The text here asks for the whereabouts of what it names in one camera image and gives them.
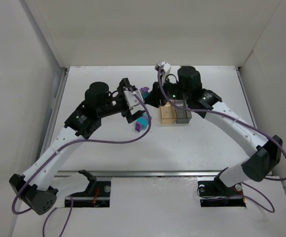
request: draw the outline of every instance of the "purple block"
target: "purple block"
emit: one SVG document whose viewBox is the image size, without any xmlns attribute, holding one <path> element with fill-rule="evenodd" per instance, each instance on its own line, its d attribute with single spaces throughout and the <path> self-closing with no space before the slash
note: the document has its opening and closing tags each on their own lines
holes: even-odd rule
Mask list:
<svg viewBox="0 0 286 237">
<path fill-rule="evenodd" d="M 143 87 L 140 89 L 140 91 L 142 91 L 143 93 L 148 92 L 149 88 L 148 87 Z"/>
<path fill-rule="evenodd" d="M 142 130 L 142 124 L 140 124 L 139 122 L 136 122 L 135 124 L 135 130 L 140 132 Z"/>
</svg>

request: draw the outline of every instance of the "purple cable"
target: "purple cable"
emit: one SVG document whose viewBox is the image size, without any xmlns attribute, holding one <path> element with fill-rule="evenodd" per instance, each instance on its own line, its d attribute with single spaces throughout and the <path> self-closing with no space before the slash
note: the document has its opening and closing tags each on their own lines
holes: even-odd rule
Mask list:
<svg viewBox="0 0 286 237">
<path fill-rule="evenodd" d="M 163 90 L 163 85 L 162 85 L 162 79 L 161 79 L 161 70 L 162 70 L 163 66 L 161 66 L 158 70 L 158 83 L 159 83 L 159 87 L 160 87 L 160 90 L 163 94 L 163 96 L 165 97 L 165 99 L 172 105 L 174 106 L 176 109 L 179 109 L 179 110 L 185 110 L 185 111 L 191 111 L 191 112 L 195 112 L 195 113 L 211 113 L 211 114 L 216 114 L 216 115 L 221 115 L 221 116 L 224 116 L 232 121 L 235 121 L 245 127 L 248 127 L 250 128 L 251 130 L 254 130 L 258 133 L 260 133 L 261 135 L 265 136 L 268 140 L 270 140 L 271 142 L 273 142 L 279 149 L 280 151 L 282 152 L 282 154 L 284 155 L 285 159 L 286 159 L 286 151 L 282 148 L 282 146 L 277 142 L 275 141 L 271 136 L 269 136 L 268 134 L 266 134 L 265 132 L 261 131 L 260 129 L 258 128 L 255 128 L 247 123 L 244 123 L 242 121 L 239 121 L 237 120 L 236 118 L 232 117 L 232 116 L 229 116 L 227 114 L 224 114 L 224 113 L 221 113 L 221 112 L 217 112 L 217 111 L 212 111 L 212 110 L 202 110 L 202 109 L 189 109 L 189 108 L 183 108 L 182 106 L 177 106 L 175 105 L 174 103 L 172 103 L 170 101 L 170 99 L 168 98 L 168 96 L 166 95 L 165 91 Z M 286 177 L 285 178 L 279 178 L 279 179 L 274 179 L 274 178 L 265 178 L 265 179 L 268 179 L 268 180 L 273 180 L 273 181 L 285 181 L 286 180 Z"/>
<path fill-rule="evenodd" d="M 254 202 L 255 204 L 257 204 L 258 206 L 260 206 L 261 208 L 263 208 L 264 210 L 270 212 L 270 213 L 274 213 L 275 212 L 275 207 L 273 206 L 272 202 L 258 189 L 248 185 L 247 183 L 242 182 L 242 184 L 246 185 L 247 187 L 255 190 L 257 193 L 259 193 L 260 195 L 262 195 L 271 205 L 272 210 L 266 208 L 265 206 L 261 205 L 260 203 L 258 203 L 256 200 L 252 199 L 251 197 L 248 197 L 246 195 L 233 195 L 233 196 L 229 196 L 229 197 L 219 197 L 219 198 L 207 198 L 207 200 L 213 200 L 213 201 L 220 201 L 220 200 L 228 200 L 230 198 L 235 198 L 235 197 L 243 197 L 243 198 L 247 198 L 249 200 L 251 200 L 252 202 Z"/>
<path fill-rule="evenodd" d="M 72 196 L 67 196 L 67 197 L 70 198 L 71 204 L 70 204 L 70 209 L 69 209 L 69 213 L 68 213 L 67 219 L 66 219 L 66 221 L 65 221 L 64 227 L 63 227 L 63 229 L 62 229 L 62 231 L 61 231 L 59 237 L 62 237 L 62 235 L 63 235 L 63 233 L 64 233 L 64 231 L 65 231 L 65 229 L 66 229 L 66 226 L 67 226 L 67 224 L 68 224 L 68 220 L 69 220 L 69 218 L 70 218 L 70 215 L 72 214 L 73 207 L 74 207 L 74 199 L 73 199 L 73 197 L 72 197 Z M 46 219 L 45 219 L 45 221 L 44 221 L 43 230 L 42 230 L 42 235 L 43 235 L 43 237 L 46 237 L 46 235 L 45 235 L 46 223 L 47 223 L 49 217 L 52 215 L 52 213 L 53 213 L 55 210 L 57 210 L 57 207 L 54 208 L 54 209 L 49 213 L 49 215 L 46 217 Z"/>
<path fill-rule="evenodd" d="M 119 142 L 118 142 L 118 141 L 106 141 L 106 140 L 94 140 L 94 139 L 80 139 L 80 140 L 71 141 L 71 142 L 68 142 L 68 143 L 64 144 L 64 145 L 61 146 L 56 152 L 60 152 L 60 151 L 63 150 L 64 148 L 66 148 L 66 147 L 68 147 L 68 146 L 70 146 L 70 145 L 72 145 L 72 144 L 80 143 L 80 142 L 97 142 L 97 143 L 108 143 L 108 144 L 128 144 L 128 143 L 136 142 L 136 141 L 142 139 L 142 138 L 149 132 L 149 130 L 151 129 L 151 126 L 152 126 L 152 122 L 151 122 L 151 121 L 152 121 L 152 117 L 151 117 L 151 115 L 149 114 L 149 111 L 148 111 L 146 105 L 144 104 L 144 102 L 143 102 L 136 94 L 134 94 L 134 96 L 135 96 L 135 98 L 138 100 L 138 102 L 143 106 L 143 108 L 144 108 L 144 110 L 145 110 L 145 112 L 146 112 L 146 114 L 147 114 L 147 116 L 148 116 L 148 120 L 150 121 L 150 122 L 148 123 L 148 128 L 147 128 L 147 130 L 146 130 L 141 136 L 139 136 L 139 137 L 137 137 L 137 138 L 135 138 L 135 139 L 129 140 L 129 141 L 119 141 Z M 15 196 L 13 202 L 12 202 L 12 208 L 11 208 L 11 209 L 12 209 L 13 214 L 15 214 L 15 215 L 21 215 L 21 214 L 24 214 L 24 213 L 26 213 L 26 212 L 28 212 L 28 211 L 31 210 L 31 208 L 28 208 L 28 209 L 26 209 L 26 210 L 24 210 L 24 211 L 16 211 L 16 210 L 15 210 L 16 202 L 18 201 L 18 199 L 20 198 L 20 195 L 23 193 L 23 191 L 26 189 L 26 187 L 29 185 L 29 183 L 44 169 L 45 166 L 47 166 L 47 164 L 48 164 L 56 155 L 57 155 L 56 153 L 53 153 L 53 154 L 45 161 L 45 163 L 42 164 L 42 165 L 40 166 L 40 168 L 38 168 L 38 169 L 35 171 L 35 173 L 28 179 L 28 181 L 22 186 L 22 188 L 20 188 L 19 192 L 16 194 L 16 196 Z M 50 214 L 48 215 L 48 217 L 46 218 L 44 225 L 46 225 L 46 221 L 47 221 L 47 219 L 49 218 L 49 216 L 51 215 L 51 213 L 50 213 Z M 64 225 L 64 229 L 65 229 L 65 227 L 66 227 L 66 225 L 67 225 L 67 223 L 68 223 L 68 220 L 69 220 L 69 217 L 70 217 L 70 213 L 69 213 L 68 218 L 67 218 L 67 220 L 66 220 L 66 223 L 65 223 L 65 225 Z"/>
</svg>

